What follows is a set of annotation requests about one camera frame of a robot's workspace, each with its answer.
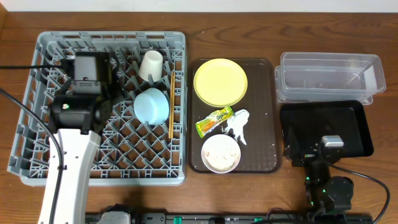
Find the wooden chopsticks pair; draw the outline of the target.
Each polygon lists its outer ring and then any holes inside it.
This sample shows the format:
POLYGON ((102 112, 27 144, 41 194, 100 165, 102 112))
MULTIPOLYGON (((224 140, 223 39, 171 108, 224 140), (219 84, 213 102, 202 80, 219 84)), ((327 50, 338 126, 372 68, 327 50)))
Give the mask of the wooden chopsticks pair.
POLYGON ((170 118, 169 118, 169 139, 174 135, 174 101, 175 101, 175 71, 172 71, 170 81, 170 118))

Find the white tissue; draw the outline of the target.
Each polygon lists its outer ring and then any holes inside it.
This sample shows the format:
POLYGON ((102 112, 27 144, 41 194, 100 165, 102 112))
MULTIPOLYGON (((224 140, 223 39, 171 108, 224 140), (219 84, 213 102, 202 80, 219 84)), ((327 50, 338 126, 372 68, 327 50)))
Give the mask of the white tissue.
POLYGON ((240 141, 246 145, 247 142, 244 138, 244 126, 247 124, 249 119, 249 111, 245 109, 241 109, 235 114, 227 119, 227 127, 221 128, 223 134, 228 134, 230 130, 233 131, 233 136, 235 141, 240 141))

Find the green pandan cake wrapper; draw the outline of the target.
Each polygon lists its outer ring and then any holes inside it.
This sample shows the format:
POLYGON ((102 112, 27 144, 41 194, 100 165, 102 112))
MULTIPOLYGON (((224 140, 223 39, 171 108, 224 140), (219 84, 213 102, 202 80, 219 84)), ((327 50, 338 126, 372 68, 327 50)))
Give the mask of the green pandan cake wrapper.
POLYGON ((199 137, 203 138, 207 133, 232 116, 234 116, 234 111, 230 106, 210 113, 205 119, 195 123, 199 137))

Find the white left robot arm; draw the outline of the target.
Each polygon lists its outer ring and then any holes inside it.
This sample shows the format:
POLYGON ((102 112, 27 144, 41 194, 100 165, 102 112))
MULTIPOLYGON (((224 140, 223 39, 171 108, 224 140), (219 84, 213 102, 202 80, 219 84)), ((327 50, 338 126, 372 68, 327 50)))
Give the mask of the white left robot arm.
POLYGON ((83 223, 90 172, 113 106, 127 97, 115 55, 78 52, 60 64, 69 75, 49 104, 49 172, 39 223, 83 223))

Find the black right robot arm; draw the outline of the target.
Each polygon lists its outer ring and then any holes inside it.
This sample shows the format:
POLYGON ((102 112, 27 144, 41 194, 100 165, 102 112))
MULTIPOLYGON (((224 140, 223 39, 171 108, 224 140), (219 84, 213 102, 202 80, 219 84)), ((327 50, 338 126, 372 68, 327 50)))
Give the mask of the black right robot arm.
POLYGON ((310 149, 302 149, 294 129, 287 135, 288 146, 284 156, 294 167, 305 169, 305 189, 312 208, 305 214, 307 220, 338 219, 351 209, 354 183, 348 177, 330 175, 330 166, 341 159, 344 142, 339 136, 323 136, 310 149))

